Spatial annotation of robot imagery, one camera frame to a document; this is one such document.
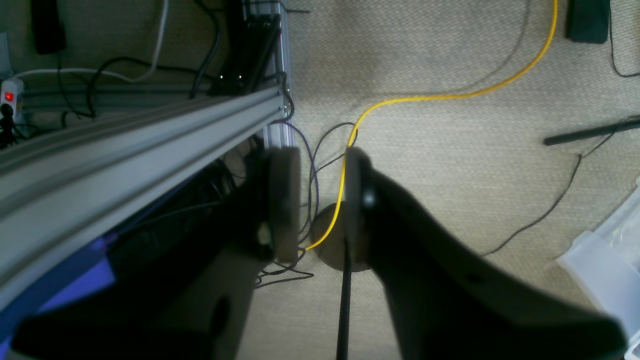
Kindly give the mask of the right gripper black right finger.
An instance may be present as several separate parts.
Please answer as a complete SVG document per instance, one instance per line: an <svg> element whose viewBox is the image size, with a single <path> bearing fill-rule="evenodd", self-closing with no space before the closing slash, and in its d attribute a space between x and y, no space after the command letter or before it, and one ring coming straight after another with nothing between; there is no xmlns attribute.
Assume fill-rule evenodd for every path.
<svg viewBox="0 0 640 360"><path fill-rule="evenodd" d="M345 154L349 255L379 278L404 360L620 360L612 317L494 267L446 230L366 153Z"/></svg>

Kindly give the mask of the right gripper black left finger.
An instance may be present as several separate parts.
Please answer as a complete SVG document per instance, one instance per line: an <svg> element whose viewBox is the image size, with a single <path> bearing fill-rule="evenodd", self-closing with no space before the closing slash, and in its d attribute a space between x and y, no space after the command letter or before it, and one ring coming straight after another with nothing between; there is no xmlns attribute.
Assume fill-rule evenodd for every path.
<svg viewBox="0 0 640 360"><path fill-rule="evenodd" d="M225 201L125 280L28 317L11 353L35 360L231 360L256 278L297 259L300 151L268 150Z"/></svg>

